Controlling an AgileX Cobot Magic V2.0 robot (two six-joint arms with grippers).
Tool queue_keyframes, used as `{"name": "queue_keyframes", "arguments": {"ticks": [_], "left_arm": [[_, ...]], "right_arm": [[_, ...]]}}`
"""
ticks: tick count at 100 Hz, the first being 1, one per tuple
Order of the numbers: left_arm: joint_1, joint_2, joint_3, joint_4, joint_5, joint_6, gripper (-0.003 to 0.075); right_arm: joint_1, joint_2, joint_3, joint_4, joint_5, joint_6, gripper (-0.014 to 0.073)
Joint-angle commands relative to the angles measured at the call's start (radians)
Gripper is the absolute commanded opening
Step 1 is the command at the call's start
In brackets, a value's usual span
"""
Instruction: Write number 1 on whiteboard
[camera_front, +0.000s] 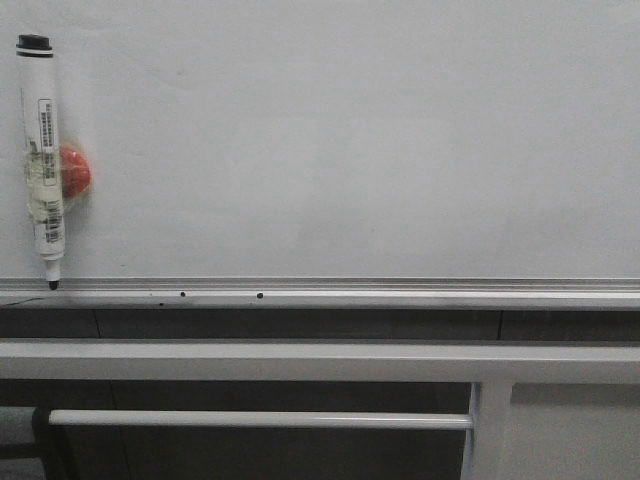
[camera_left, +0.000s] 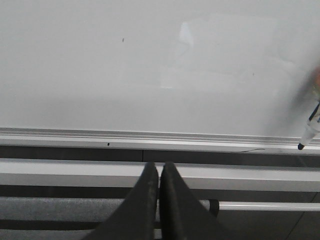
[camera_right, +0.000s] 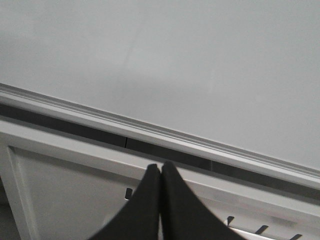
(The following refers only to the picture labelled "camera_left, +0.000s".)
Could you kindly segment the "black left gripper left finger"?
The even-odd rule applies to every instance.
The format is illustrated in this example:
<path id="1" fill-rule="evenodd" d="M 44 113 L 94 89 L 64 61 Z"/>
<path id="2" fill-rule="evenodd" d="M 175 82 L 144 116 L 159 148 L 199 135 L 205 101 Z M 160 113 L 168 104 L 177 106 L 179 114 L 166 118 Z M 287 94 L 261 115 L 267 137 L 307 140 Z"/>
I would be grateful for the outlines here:
<path id="1" fill-rule="evenodd" d="M 159 174 L 153 162 L 144 169 L 124 201 L 112 215 L 84 237 L 85 240 L 152 240 Z"/>

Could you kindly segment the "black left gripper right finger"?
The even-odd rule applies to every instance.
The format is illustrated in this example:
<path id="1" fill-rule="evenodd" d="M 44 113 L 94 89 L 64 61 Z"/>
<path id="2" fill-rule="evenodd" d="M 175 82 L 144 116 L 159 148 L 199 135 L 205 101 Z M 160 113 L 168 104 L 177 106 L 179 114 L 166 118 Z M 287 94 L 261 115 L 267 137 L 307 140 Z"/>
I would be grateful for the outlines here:
<path id="1" fill-rule="evenodd" d="M 159 187 L 159 216 L 164 240 L 237 240 L 217 220 L 218 200 L 206 209 L 195 197 L 176 166 L 165 163 Z"/>

